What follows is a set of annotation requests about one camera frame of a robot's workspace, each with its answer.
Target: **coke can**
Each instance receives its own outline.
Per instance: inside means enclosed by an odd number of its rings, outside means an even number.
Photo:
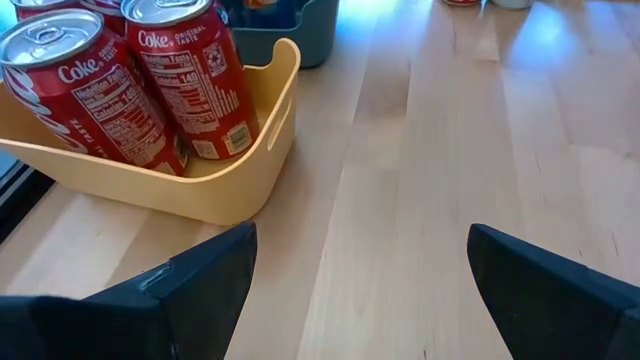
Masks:
[[[0,37],[5,85],[72,150],[183,174],[186,146],[148,97],[124,39],[103,26],[82,9],[18,23]]]
[[[260,129],[226,14],[212,0],[124,0],[122,13],[129,46],[198,156],[247,150]]]
[[[126,20],[120,11],[121,0],[80,0],[88,10],[104,17],[104,25],[120,36],[124,36]]]
[[[81,7],[79,0],[11,0],[11,3],[16,7],[18,21],[51,10]]]

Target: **yellow plastic bin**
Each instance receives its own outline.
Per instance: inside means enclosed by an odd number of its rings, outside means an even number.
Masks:
[[[266,203],[295,135],[295,85],[300,52],[280,39],[273,61],[247,67],[261,133],[240,158],[216,162],[193,157],[177,177],[66,150],[0,86],[0,148],[60,184],[87,194],[230,225]]]

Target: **coke logo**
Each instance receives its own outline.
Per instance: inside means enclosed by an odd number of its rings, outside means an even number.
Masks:
[[[54,121],[50,117],[51,110],[40,103],[40,97],[33,90],[33,81],[29,75],[20,69],[5,66],[4,81],[7,89],[9,89],[16,99],[29,108],[36,115],[36,118],[45,124],[58,139],[75,152],[83,154],[89,152],[84,145],[69,136],[71,133],[69,128]]]
[[[76,80],[80,80],[87,75],[93,74],[98,71],[102,65],[93,59],[89,59],[85,62],[76,60],[75,64],[76,66],[72,66],[71,68],[66,65],[58,68],[58,76],[65,84],[71,84]]]
[[[156,33],[147,34],[146,31],[138,32],[138,42],[147,47],[169,47],[173,45],[166,36],[158,36]]]

